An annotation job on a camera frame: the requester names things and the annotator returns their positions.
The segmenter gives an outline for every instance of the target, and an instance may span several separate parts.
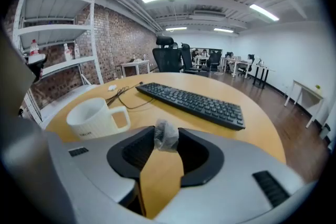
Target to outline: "dark floor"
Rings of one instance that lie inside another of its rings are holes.
[[[253,86],[253,79],[235,77],[228,73],[210,75],[243,92],[254,100],[269,116],[284,146],[287,165],[293,168],[306,182],[319,178],[329,157],[327,144],[319,138],[319,127],[312,122],[306,128],[309,116],[301,108],[289,102],[284,107],[285,97],[265,86],[262,90]]]

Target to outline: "keyboard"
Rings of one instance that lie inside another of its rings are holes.
[[[232,130],[245,128],[240,106],[158,83],[137,86],[148,96]]]

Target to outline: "white table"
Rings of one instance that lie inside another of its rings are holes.
[[[297,86],[301,87],[301,90],[300,90],[300,93],[299,93],[298,97],[296,98],[296,100],[295,100],[295,102],[294,102],[294,105],[296,105],[296,103],[298,102],[300,96],[302,95],[302,90],[305,90],[305,91],[309,92],[311,95],[313,95],[313,96],[315,96],[316,98],[319,99],[319,105],[318,105],[318,108],[317,108],[315,114],[312,115],[312,117],[310,118],[310,121],[309,121],[309,122],[307,123],[307,125],[306,125],[306,128],[308,128],[309,125],[310,125],[310,123],[316,119],[317,114],[320,112],[320,109],[321,109],[322,104],[323,104],[323,101],[324,101],[324,97],[321,96],[320,94],[318,94],[317,92],[315,92],[314,90],[310,89],[310,88],[307,87],[306,85],[303,85],[302,83],[300,83],[300,82],[298,82],[298,81],[296,81],[296,80],[293,80],[293,85],[292,85],[292,88],[291,88],[291,90],[290,90],[290,92],[289,92],[289,94],[288,94],[287,100],[286,100],[286,102],[285,102],[285,106],[287,106],[287,104],[288,104],[288,102],[289,102],[289,99],[290,99],[291,94],[293,93],[295,84],[296,84]]]
[[[247,78],[248,69],[249,69],[249,67],[251,65],[250,63],[239,61],[239,60],[236,60],[236,59],[231,59],[231,58],[222,58],[221,61],[222,61],[222,68],[224,69],[224,73],[226,72],[226,62],[227,61],[235,62],[235,67],[233,68],[232,77],[235,77],[235,75],[236,75],[237,64],[238,63],[245,64],[246,65],[246,73],[245,73],[244,78]]]
[[[195,57],[195,65],[199,66],[200,65],[200,60],[208,60],[209,56],[202,56],[202,55],[198,55]]]
[[[136,69],[136,74],[139,75],[139,65],[144,65],[147,64],[147,73],[150,73],[149,70],[149,60],[143,60],[140,62],[128,62],[128,63],[122,63],[121,64],[121,68],[122,68],[122,74],[124,77],[126,77],[126,73],[125,73],[125,67],[135,67]]]

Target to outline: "chair headrest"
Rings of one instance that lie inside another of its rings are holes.
[[[186,43],[182,43],[182,49],[190,49],[190,46]]]
[[[174,44],[174,39],[171,37],[157,36],[156,44],[161,46],[172,45]]]
[[[171,49],[177,49],[178,48],[178,44],[176,42],[174,42],[171,45],[169,45],[169,48],[171,48]]]

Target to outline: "mug handle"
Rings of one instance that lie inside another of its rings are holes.
[[[128,112],[127,112],[127,109],[125,106],[117,106],[113,109],[109,109],[109,113],[111,114],[111,116],[115,113],[118,113],[118,112],[123,112],[124,115],[125,115],[125,118],[126,118],[126,121],[127,121],[127,125],[125,125],[124,127],[122,128],[118,128],[117,127],[117,131],[119,133],[122,133],[122,132],[126,132],[130,127],[131,127],[131,120],[130,120],[130,116],[128,115]]]

